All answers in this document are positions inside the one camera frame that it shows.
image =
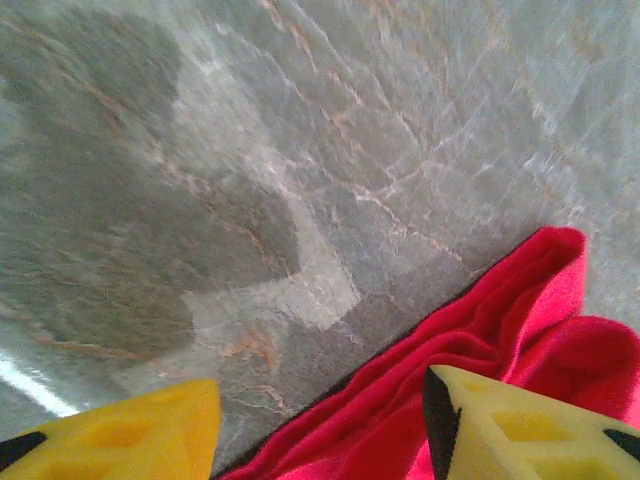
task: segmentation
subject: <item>marble floor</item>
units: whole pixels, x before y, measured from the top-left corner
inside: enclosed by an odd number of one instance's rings
[[[640,328],[639,56],[635,0],[0,0],[0,438],[212,377],[219,471],[545,224]]]

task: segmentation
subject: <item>red fabric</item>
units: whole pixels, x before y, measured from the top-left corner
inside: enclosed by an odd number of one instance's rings
[[[586,239],[543,228],[460,300],[277,431],[224,480],[433,479],[422,416],[427,366],[447,364],[640,427],[640,339],[580,316]]]

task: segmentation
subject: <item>yellow foam block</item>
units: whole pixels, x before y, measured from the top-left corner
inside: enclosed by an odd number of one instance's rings
[[[436,480],[640,479],[640,432],[624,423],[449,366],[425,385]]]
[[[220,418],[214,381],[176,385],[30,429],[0,480],[205,480]]]

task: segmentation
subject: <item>red cloth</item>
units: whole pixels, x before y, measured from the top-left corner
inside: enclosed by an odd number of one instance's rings
[[[468,294],[427,317],[222,478],[433,479],[421,408],[432,364],[640,427],[640,339],[620,323],[580,316],[586,261],[579,231],[539,230]]]

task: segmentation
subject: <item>floor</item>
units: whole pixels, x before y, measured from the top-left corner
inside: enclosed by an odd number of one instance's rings
[[[635,0],[0,0],[0,437],[193,377],[216,471],[545,224],[640,328]]]

